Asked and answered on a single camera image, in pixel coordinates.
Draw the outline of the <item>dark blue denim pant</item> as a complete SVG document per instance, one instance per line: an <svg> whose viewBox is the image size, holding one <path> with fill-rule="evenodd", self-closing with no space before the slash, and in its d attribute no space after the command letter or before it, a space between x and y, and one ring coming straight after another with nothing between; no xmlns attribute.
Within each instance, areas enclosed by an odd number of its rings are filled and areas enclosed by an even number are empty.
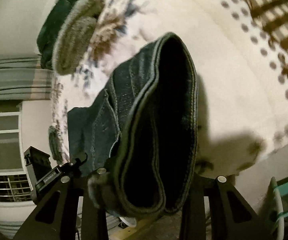
<svg viewBox="0 0 288 240"><path fill-rule="evenodd" d="M121 63L89 107L68 112L69 151L97 208L142 218L179 211L197 154L197 78L190 54L166 33Z"/></svg>

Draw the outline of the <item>white framed window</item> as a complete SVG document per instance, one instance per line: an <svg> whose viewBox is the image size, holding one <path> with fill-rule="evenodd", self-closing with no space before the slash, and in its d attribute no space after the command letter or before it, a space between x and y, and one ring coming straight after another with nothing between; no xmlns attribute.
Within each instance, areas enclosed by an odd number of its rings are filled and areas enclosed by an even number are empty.
<svg viewBox="0 0 288 240"><path fill-rule="evenodd" d="M20 146L20 102L0 101L0 202L27 202L30 183Z"/></svg>

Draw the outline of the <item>teal white drying rack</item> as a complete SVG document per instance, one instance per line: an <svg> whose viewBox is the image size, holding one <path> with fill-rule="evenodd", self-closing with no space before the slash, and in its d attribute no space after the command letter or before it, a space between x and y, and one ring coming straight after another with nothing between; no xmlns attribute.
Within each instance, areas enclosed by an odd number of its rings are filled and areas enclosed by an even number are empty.
<svg viewBox="0 0 288 240"><path fill-rule="evenodd" d="M270 190L272 199L267 215L272 223L271 233L276 236L276 239L284 239L288 228L288 177L279 181L272 177Z"/></svg>

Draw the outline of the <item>grey striped curtain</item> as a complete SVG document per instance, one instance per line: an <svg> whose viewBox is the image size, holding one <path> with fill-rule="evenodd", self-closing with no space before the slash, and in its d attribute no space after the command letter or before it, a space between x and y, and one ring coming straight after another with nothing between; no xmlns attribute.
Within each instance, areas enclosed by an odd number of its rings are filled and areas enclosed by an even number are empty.
<svg viewBox="0 0 288 240"><path fill-rule="evenodd" d="M49 100L52 71L38 55L0 56L0 100Z"/></svg>

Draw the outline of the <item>dark green folded garment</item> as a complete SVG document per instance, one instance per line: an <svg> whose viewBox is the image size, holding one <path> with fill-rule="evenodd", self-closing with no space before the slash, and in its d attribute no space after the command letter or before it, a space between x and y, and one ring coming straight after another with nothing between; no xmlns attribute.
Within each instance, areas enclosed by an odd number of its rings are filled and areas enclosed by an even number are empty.
<svg viewBox="0 0 288 240"><path fill-rule="evenodd" d="M42 69L53 70L52 54L59 31L78 0L58 0L48 14L37 36L37 47L40 53Z"/></svg>

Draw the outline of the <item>grey brown folded towel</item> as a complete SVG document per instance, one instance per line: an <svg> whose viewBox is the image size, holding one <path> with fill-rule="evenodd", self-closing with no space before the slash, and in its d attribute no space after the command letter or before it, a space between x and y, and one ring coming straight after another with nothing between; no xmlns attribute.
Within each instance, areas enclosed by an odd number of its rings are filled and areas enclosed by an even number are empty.
<svg viewBox="0 0 288 240"><path fill-rule="evenodd" d="M52 53L52 66L59 75L75 72L96 29L103 0L78 0L60 28Z"/></svg>

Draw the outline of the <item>floral checked bed blanket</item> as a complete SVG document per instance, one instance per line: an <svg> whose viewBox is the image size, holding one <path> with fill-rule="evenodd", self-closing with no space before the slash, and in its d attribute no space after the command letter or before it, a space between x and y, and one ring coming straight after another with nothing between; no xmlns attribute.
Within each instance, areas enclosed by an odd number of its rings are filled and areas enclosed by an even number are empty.
<svg viewBox="0 0 288 240"><path fill-rule="evenodd" d="M239 174L288 145L288 2L103 1L81 61L53 80L60 164L69 160L68 111L90 106L120 63L169 31L186 44L199 76L203 176Z"/></svg>

